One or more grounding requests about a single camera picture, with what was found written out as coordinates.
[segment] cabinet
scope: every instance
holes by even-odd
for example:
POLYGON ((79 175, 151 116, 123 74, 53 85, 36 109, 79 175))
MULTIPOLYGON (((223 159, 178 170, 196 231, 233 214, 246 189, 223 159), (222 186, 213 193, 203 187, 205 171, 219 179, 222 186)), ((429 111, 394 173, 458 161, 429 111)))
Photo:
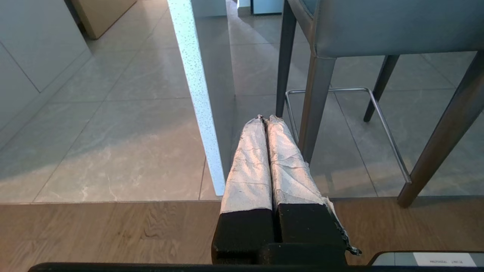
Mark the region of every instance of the cabinet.
POLYGON ((40 92, 86 49, 63 0, 1 0, 0 42, 40 92))
POLYGON ((14 59, 0 45, 0 130, 39 95, 14 59))

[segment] wood grain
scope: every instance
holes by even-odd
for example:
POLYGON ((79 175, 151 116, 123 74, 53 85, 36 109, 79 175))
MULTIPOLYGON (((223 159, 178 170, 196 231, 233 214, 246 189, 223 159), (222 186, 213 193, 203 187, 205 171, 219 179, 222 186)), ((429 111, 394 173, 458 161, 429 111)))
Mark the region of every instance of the wood grain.
MULTIPOLYGON (((484 198, 334 199, 364 265, 381 251, 484 251, 484 198)), ((42 262, 211 262, 220 202, 0 205, 0 271, 42 262)))

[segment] gray marble tile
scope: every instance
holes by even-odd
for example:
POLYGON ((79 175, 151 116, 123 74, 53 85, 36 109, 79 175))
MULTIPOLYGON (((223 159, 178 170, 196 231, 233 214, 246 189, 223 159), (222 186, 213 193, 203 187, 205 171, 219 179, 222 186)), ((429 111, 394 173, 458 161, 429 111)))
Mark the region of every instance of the gray marble tile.
MULTIPOLYGON (((394 91, 380 101, 385 118, 409 171, 417 162, 453 89, 394 91)), ((338 94, 338 101, 379 196, 397 196, 404 180, 377 116, 363 122, 364 93, 338 94)), ((484 120, 480 116, 442 164, 421 195, 484 194, 484 120)))
MULTIPOLYGON (((331 85, 334 88, 373 89, 383 56, 339 58, 331 85)), ((387 90, 424 90, 453 88, 421 55, 402 55, 387 84, 387 90)))
MULTIPOLYGON (((303 95, 291 97, 297 126, 301 120, 303 95)), ((243 125, 251 118, 275 112, 275 95, 236 97, 236 121, 232 149, 236 150, 243 125)), ((287 112, 284 120, 289 125, 287 112)), ((377 196, 366 172, 345 118, 333 95, 328 97, 311 175, 322 194, 331 197, 377 196)))
POLYGON ((221 196, 215 195, 215 190, 213 189, 212 184, 212 177, 210 176, 209 166, 206 162, 203 169, 203 179, 202 186, 200 188, 199 200, 222 200, 221 196))
POLYGON ((0 151, 0 203, 33 201, 98 106, 44 106, 0 151))
POLYGON ((107 100, 190 97, 178 48, 139 51, 107 100))
POLYGON ((50 102, 102 102, 135 53, 121 51, 94 54, 50 102))
POLYGON ((169 11, 160 19, 142 49, 178 48, 177 36, 169 11))
MULTIPOLYGON (((281 15, 229 16, 228 18, 231 45, 277 44, 281 42, 281 15)), ((296 26, 294 42, 307 42, 299 24, 296 26)))
POLYGON ((168 9, 166 0, 138 0, 119 21, 160 19, 168 9))
POLYGON ((158 19, 120 20, 96 41, 88 41, 92 52, 139 50, 158 23, 158 19))
POLYGON ((476 52, 422 54, 454 86, 458 86, 476 52))
POLYGON ((197 200, 204 150, 192 102, 104 102, 36 202, 197 200))
POLYGON ((195 18, 200 50, 211 46, 229 46, 228 19, 226 16, 195 18))
MULTIPOLYGON (((279 44, 234 45, 231 51, 236 95, 276 93, 279 44)), ((309 67, 309 45, 294 44, 292 55, 287 88, 304 89, 309 67)))

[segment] chair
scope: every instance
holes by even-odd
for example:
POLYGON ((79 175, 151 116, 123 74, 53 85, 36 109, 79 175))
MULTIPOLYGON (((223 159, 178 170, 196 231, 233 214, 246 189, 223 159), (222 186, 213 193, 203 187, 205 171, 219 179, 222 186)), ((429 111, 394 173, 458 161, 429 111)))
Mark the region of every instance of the chair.
POLYGON ((283 114, 287 95, 296 22, 311 47, 298 143, 308 163, 337 58, 385 56, 370 93, 375 101, 370 101, 364 116, 364 121, 369 121, 400 55, 479 51, 408 174, 398 202, 402 207, 409 206, 484 108, 484 51, 480 51, 484 49, 484 1, 284 0, 277 74, 278 117, 283 114))

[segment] gray upholstered seat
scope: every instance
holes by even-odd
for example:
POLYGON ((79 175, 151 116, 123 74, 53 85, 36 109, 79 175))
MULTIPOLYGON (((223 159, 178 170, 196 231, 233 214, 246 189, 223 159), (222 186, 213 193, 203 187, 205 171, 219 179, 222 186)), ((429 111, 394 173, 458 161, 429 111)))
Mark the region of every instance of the gray upholstered seat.
POLYGON ((471 51, 484 46, 483 0, 288 2, 322 57, 471 51))

